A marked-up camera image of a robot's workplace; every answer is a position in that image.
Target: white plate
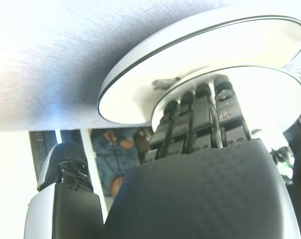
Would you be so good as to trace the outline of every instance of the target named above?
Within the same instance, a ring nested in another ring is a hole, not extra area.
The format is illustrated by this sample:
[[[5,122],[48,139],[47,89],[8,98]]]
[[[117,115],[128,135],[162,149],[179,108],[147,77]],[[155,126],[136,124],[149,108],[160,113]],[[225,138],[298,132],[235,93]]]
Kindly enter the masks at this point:
[[[149,122],[180,78],[216,65],[281,68],[301,50],[301,22],[279,10],[223,8],[177,22],[130,51],[107,75],[99,113],[125,124]]]
[[[231,81],[250,131],[275,128],[284,132],[301,114],[301,83],[296,77],[279,69],[235,66],[201,70],[181,79],[158,101],[151,120],[153,130],[167,103],[180,101],[186,92],[195,92],[196,86],[208,83],[214,98],[213,81],[218,75],[226,75]]]

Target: white wall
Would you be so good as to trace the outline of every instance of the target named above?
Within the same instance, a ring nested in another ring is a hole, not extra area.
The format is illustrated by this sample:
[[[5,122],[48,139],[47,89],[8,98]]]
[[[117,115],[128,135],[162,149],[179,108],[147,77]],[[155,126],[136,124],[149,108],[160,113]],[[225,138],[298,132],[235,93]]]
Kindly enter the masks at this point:
[[[0,239],[23,239],[28,203],[36,193],[28,132],[1,132]]]

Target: robotic hand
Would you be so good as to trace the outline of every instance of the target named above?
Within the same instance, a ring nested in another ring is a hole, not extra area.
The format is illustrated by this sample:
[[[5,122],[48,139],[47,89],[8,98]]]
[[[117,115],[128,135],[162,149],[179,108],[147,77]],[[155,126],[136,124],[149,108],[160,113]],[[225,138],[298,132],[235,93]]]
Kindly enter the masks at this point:
[[[25,239],[298,239],[286,186],[251,139],[225,76],[167,104],[146,163],[132,169],[103,226],[86,157],[55,146],[30,205]]]

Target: light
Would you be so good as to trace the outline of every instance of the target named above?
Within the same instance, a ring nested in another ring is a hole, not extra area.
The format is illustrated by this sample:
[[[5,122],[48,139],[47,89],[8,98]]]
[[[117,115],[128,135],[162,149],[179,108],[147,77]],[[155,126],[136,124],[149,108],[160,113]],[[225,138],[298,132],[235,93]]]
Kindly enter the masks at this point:
[[[55,136],[56,136],[57,143],[61,143],[62,142],[62,136],[61,136],[61,132],[60,132],[59,129],[55,130]]]

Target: person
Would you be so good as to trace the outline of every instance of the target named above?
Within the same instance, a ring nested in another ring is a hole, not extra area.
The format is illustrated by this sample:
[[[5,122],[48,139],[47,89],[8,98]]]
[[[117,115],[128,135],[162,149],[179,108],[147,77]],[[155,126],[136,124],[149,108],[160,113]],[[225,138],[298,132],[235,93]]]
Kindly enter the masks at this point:
[[[128,137],[135,129],[93,130],[92,146],[105,196],[115,197],[125,174],[139,165],[137,149]]]

